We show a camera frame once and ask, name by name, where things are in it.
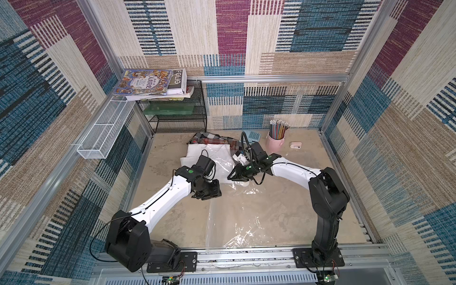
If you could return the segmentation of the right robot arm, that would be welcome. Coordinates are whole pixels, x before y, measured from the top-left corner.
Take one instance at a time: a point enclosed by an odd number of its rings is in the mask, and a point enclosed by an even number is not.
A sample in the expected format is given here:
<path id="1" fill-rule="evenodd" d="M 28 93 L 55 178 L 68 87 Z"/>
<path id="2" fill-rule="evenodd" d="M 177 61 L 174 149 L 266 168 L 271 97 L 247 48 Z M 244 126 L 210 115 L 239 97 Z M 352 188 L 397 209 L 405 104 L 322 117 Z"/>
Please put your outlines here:
<path id="1" fill-rule="evenodd" d="M 228 175 L 230 181 L 255 181 L 255 176 L 263 173 L 285 178 L 309 191 L 312 208 L 318 216 L 317 230 L 310 248 L 293 250 L 298 268 L 345 266 L 337 234 L 350 197 L 334 169 L 314 169 L 279 154 L 267 154 L 257 142 L 237 151 L 233 159 L 235 167 Z"/>

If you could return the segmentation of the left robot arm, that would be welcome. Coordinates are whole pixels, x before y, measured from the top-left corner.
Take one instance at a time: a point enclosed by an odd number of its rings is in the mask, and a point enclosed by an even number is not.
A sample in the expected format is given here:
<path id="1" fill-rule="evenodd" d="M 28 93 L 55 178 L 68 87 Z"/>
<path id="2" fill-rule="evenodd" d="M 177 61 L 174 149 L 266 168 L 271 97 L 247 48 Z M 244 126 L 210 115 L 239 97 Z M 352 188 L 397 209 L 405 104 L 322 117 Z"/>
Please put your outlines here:
<path id="1" fill-rule="evenodd" d="M 109 223 L 104 250 L 131 272 L 145 264 L 161 270 L 177 270 L 181 249 L 163 239 L 153 241 L 150 234 L 163 216 L 187 196 L 198 200 L 220 197 L 220 183 L 215 178 L 216 164 L 205 155 L 191 167 L 182 166 L 154 196 L 138 207 L 118 211 Z"/>

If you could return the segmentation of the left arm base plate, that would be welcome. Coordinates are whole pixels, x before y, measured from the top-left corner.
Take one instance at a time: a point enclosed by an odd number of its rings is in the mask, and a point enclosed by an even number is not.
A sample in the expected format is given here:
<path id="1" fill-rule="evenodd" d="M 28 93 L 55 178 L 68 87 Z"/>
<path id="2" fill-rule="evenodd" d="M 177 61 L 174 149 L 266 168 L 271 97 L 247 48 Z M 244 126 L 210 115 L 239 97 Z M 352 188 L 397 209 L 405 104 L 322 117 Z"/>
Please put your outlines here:
<path id="1" fill-rule="evenodd" d="M 195 272 L 197 269 L 198 253 L 180 252 L 174 256 L 153 254 L 147 260 L 147 273 L 177 273 Z"/>

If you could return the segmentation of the red plaid shirt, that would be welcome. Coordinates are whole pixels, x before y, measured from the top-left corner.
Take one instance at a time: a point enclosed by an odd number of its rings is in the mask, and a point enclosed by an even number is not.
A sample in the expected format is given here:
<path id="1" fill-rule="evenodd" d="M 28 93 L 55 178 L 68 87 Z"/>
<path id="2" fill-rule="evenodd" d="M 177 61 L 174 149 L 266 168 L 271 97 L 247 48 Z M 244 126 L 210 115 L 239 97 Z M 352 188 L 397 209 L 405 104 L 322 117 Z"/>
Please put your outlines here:
<path id="1" fill-rule="evenodd" d="M 231 150 L 239 150 L 241 142 L 235 138 L 212 133 L 196 133 L 187 144 L 227 144 Z"/>

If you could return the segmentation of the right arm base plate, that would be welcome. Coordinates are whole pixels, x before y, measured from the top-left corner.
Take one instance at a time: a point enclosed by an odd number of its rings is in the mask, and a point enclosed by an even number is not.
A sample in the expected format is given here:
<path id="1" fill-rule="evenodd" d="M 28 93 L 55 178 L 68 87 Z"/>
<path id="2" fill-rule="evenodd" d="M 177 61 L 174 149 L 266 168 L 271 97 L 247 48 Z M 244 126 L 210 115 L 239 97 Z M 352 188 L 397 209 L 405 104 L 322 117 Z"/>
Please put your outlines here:
<path id="1" fill-rule="evenodd" d="M 293 248 L 292 254 L 297 268 L 331 268 L 333 262 L 337 267 L 345 266 L 340 248 L 336 248 L 330 255 L 317 254 L 312 248 Z"/>

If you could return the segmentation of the clear plastic vacuum bag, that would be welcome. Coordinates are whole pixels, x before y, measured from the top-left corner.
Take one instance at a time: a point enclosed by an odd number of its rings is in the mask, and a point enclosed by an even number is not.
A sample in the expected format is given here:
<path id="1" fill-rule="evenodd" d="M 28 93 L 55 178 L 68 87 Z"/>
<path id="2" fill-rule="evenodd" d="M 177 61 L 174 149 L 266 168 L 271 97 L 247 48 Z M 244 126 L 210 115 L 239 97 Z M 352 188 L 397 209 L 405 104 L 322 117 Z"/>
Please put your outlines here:
<path id="1" fill-rule="evenodd" d="M 269 175 L 262 184 L 249 181 L 221 185 L 222 197 L 210 203 L 205 247 L 288 244 L 288 236 L 279 225 L 286 186 L 284 179 Z"/>

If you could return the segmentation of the white shirt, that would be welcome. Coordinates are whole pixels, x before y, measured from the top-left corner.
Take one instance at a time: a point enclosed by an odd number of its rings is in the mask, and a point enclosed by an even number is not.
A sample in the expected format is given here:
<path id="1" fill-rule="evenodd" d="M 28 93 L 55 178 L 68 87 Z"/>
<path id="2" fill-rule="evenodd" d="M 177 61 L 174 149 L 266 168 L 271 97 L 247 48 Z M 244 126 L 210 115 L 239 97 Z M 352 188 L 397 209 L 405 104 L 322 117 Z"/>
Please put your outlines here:
<path id="1" fill-rule="evenodd" d="M 221 184 L 235 184 L 243 187 L 249 186 L 249 182 L 234 182 L 228 180 L 228 175 L 236 165 L 228 144 L 189 144 L 186 157 L 180 158 L 181 166 L 190 167 L 196 164 L 201 155 L 207 156 L 215 162 L 215 179 Z"/>

